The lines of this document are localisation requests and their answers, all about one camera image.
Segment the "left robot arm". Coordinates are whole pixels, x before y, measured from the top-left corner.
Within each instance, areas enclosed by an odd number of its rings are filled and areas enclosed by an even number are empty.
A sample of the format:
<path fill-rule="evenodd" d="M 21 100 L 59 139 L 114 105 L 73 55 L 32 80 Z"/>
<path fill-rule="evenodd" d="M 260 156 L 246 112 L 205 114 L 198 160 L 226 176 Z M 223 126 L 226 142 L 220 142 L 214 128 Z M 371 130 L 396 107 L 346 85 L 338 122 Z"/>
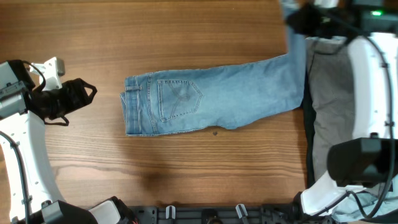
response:
<path fill-rule="evenodd" d="M 49 162 L 45 127 L 68 126 L 66 114 L 89 105 L 97 89 L 80 78 L 61 82 L 65 64 L 1 64 L 1 149 L 11 190 L 11 223 L 138 223 L 117 197 L 90 209 L 66 203 Z"/>

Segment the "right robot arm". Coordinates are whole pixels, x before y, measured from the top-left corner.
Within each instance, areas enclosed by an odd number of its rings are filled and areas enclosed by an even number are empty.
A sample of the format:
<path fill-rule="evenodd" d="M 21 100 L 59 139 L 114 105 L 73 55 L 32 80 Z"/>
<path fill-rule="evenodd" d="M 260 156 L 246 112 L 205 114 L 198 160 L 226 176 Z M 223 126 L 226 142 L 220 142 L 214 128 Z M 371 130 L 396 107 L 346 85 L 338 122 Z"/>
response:
<path fill-rule="evenodd" d="M 315 182 L 295 199 L 302 218 L 340 222 L 397 211 L 397 9 L 382 1 L 310 1 L 287 24 L 307 38 L 315 112 Z"/>

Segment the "light blue denim jeans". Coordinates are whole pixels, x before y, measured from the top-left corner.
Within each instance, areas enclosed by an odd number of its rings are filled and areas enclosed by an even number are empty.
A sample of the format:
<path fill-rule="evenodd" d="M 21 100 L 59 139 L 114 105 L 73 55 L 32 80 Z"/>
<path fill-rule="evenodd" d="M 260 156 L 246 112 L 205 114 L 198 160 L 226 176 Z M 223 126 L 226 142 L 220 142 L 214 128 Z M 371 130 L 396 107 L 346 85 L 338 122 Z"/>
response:
<path fill-rule="evenodd" d="M 128 136 L 161 136 L 219 126 L 236 129 L 298 108 L 307 43 L 286 28 L 288 52 L 258 62 L 164 70 L 127 77 L 120 94 Z"/>

